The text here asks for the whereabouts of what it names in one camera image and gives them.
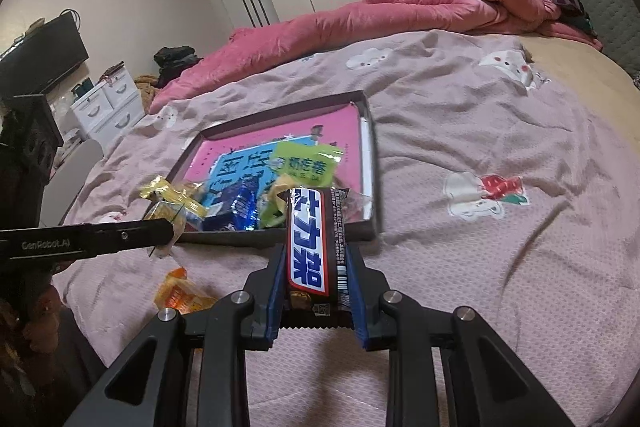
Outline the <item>person's left hand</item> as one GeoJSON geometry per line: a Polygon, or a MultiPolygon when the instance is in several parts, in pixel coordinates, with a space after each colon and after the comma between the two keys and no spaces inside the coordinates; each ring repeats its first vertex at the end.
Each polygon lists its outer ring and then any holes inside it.
{"type": "Polygon", "coordinates": [[[9,303],[15,317],[17,347],[38,355],[51,355],[60,341],[60,295],[52,284],[58,266],[26,262],[10,277],[9,303]]]}

